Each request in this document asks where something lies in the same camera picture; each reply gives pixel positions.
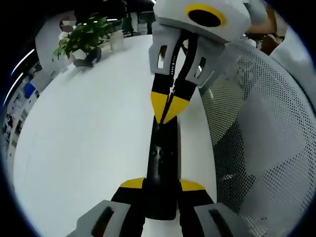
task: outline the white table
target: white table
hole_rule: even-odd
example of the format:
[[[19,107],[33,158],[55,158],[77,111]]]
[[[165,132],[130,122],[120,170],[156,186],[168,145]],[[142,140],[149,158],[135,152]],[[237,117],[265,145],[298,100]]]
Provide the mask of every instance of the white table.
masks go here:
[[[125,39],[125,51],[90,71],[70,65],[30,111],[15,153],[14,185],[42,236],[67,235],[122,182],[146,176],[154,117],[151,43],[151,36]],[[198,90],[179,122],[182,178],[204,185],[216,201],[213,150]],[[142,236],[155,235],[181,236],[178,220],[146,220]]]

